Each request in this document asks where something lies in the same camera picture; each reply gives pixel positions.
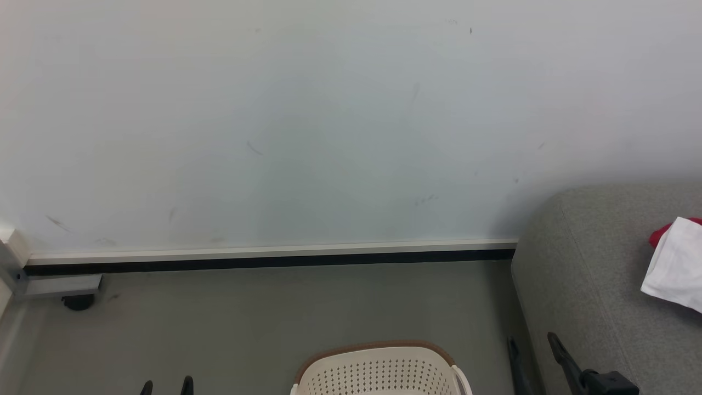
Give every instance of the basket rim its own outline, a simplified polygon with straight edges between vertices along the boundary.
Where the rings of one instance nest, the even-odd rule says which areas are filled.
[[[437,346],[432,342],[427,342],[425,340],[387,340],[384,342],[370,342],[361,344],[352,344],[350,346],[338,347],[335,349],[323,351],[321,353],[315,354],[308,358],[298,370],[298,374],[295,376],[295,384],[300,384],[303,379],[303,375],[307,369],[315,362],[323,358],[328,358],[330,356],[335,356],[339,354],[346,354],[354,351],[364,351],[372,349],[386,349],[391,347],[421,347],[424,349],[429,349],[437,354],[439,354],[449,366],[453,366],[456,362],[443,348]]]

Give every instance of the metal frame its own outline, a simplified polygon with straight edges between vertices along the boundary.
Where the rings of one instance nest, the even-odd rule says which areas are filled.
[[[10,288],[15,299],[95,294],[100,289],[102,274],[28,277],[24,271],[28,258],[28,249],[17,230],[0,231],[0,280]]]

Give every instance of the white towel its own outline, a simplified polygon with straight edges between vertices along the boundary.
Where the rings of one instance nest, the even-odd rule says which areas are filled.
[[[702,226],[677,218],[658,242],[641,291],[702,313]]]

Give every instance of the floor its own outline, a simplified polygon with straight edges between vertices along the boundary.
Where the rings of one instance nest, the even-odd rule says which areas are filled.
[[[105,276],[97,302],[49,302],[21,395],[288,394],[309,356],[347,344],[425,339],[475,395],[512,394],[505,339],[527,329],[509,261],[307,266]]]

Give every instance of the perforated basket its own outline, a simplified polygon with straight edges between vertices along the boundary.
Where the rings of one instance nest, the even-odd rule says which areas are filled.
[[[472,395],[461,369],[423,341],[358,344],[305,362],[290,395]]]

